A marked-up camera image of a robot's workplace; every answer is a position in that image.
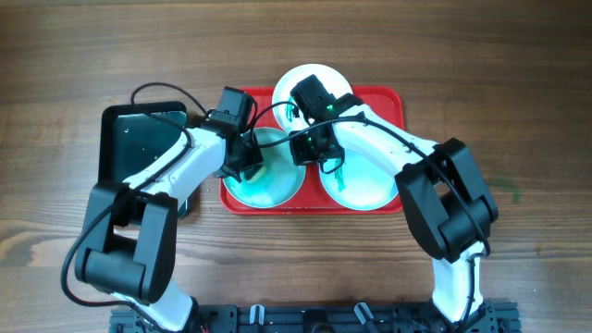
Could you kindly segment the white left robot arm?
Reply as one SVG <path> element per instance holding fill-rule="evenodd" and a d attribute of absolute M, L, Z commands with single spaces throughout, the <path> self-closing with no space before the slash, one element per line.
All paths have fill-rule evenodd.
<path fill-rule="evenodd" d="M 60 283 L 73 302 L 68 273 L 127 306 L 161 332 L 201 332 L 197 301 L 175 283 L 179 208 L 209 176 L 242 181 L 263 157 L 249 123 L 256 102 L 227 87 L 200 124 L 174 123 L 179 139 L 122 182 L 103 179 L 89 196 L 82 232 L 64 260 Z"/>

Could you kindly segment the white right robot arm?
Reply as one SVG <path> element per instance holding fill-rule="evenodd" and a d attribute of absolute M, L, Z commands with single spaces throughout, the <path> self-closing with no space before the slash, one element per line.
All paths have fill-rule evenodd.
<path fill-rule="evenodd" d="M 328 160 L 336 150 L 366 158 L 394 178 L 408 228 L 433 259 L 432 303 L 457 330 L 483 302 L 477 272 L 490 255 L 499 210 L 469 148 L 451 138 L 421 139 L 380 117 L 360 97 L 335 97 L 315 75 L 290 91 L 307 128 L 290 133 L 295 163 Z"/>

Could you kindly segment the green yellow sponge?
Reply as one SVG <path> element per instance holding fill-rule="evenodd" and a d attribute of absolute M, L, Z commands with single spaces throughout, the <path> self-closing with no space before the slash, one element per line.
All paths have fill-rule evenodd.
<path fill-rule="evenodd" d="M 255 166 L 252 166 L 252 167 L 246 169 L 241 174 L 242 174 L 242 178 L 244 181 L 246 181 L 247 183 L 253 183 L 253 182 L 256 182 L 258 179 L 260 179 L 265 173 L 266 173 L 265 166 L 255 165 Z"/>

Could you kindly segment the white plate top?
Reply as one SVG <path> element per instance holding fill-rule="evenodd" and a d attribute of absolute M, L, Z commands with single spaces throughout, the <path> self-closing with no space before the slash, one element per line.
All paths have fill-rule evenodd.
<path fill-rule="evenodd" d="M 276 106 L 273 109 L 276 122 L 285 132 L 303 130 L 308 126 L 302 113 L 298 117 L 291 113 L 293 106 L 288 105 L 288 102 L 294 102 L 290 91 L 297 83 L 311 75 L 316 75 L 327 91 L 336 98 L 345 93 L 352 93 L 349 82 L 334 68 L 321 64 L 305 64 L 291 69 L 278 81 L 272 95 L 272 104 L 285 102 L 284 105 Z"/>

